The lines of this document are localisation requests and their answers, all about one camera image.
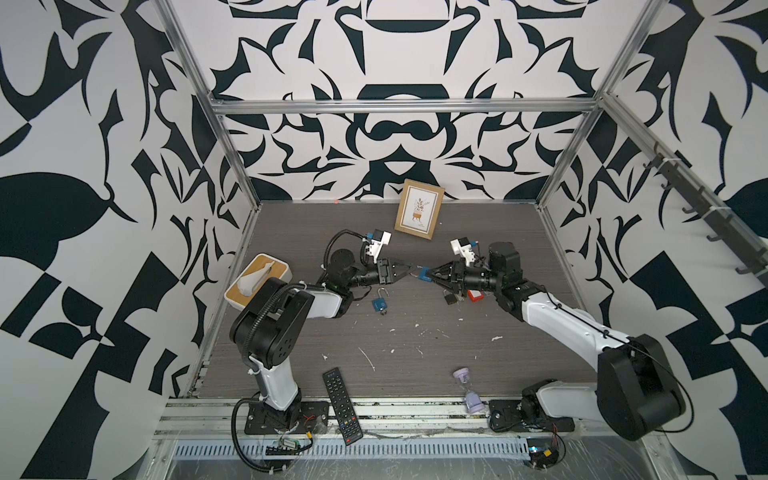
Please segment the small black padlock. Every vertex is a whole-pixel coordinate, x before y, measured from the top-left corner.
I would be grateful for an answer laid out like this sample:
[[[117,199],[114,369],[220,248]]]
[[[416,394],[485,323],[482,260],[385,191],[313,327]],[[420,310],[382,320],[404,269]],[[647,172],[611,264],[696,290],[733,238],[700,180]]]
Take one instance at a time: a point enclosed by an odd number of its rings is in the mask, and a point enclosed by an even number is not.
[[[448,305],[453,305],[459,302],[457,295],[452,292],[444,291],[443,298]]]

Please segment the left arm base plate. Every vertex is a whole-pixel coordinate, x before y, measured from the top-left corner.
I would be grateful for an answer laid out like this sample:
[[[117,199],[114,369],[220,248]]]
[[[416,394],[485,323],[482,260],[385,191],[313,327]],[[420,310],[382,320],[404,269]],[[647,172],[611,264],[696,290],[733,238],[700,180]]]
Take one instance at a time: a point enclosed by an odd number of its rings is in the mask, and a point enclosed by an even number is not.
[[[330,404],[327,401],[294,402],[287,410],[277,410],[266,403],[250,404],[244,431],[246,435],[313,432],[328,425]]]

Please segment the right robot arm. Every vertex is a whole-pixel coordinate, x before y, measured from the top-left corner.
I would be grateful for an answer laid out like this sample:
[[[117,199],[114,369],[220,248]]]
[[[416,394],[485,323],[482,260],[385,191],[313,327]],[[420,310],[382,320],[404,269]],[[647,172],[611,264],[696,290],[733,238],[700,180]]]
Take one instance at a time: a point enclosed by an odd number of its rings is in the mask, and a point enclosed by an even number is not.
[[[555,419],[590,420],[638,440],[667,432],[668,423],[683,415],[695,415],[690,394],[656,339],[628,335],[567,306],[524,276],[510,242],[492,243],[485,260],[465,238],[451,246],[456,260],[427,270],[429,279],[455,295],[492,294],[503,311],[548,334],[596,373],[592,383],[544,380],[525,389],[518,405],[522,425],[542,429]]]

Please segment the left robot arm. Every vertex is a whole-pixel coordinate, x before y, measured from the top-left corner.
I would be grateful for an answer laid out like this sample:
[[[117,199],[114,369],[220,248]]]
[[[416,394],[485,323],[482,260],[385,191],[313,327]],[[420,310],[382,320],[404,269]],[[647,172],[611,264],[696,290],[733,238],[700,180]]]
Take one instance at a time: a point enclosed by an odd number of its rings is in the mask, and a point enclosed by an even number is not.
[[[270,277],[238,315],[229,338],[258,385],[249,400],[258,426],[287,432],[300,423],[302,394],[290,354],[306,321],[339,318],[358,300],[355,289],[391,285],[410,273],[411,263],[381,256],[390,239],[383,230],[343,229],[326,245],[315,283]]]

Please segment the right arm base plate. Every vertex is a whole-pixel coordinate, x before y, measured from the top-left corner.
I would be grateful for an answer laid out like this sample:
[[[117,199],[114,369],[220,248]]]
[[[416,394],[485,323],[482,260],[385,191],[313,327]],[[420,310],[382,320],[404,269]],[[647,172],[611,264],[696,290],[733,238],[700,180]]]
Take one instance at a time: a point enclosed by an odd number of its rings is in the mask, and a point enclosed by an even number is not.
[[[491,400],[489,407],[489,428],[496,433],[553,431],[570,433],[575,431],[575,422],[570,417],[551,417],[529,398],[519,400]]]

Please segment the red padlock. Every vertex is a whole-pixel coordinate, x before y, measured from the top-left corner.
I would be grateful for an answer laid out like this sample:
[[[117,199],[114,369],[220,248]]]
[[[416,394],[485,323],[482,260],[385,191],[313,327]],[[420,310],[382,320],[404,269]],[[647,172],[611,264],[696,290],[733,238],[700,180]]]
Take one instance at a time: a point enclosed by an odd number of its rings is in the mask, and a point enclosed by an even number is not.
[[[468,290],[467,295],[472,302],[478,302],[485,298],[483,292],[479,290]]]

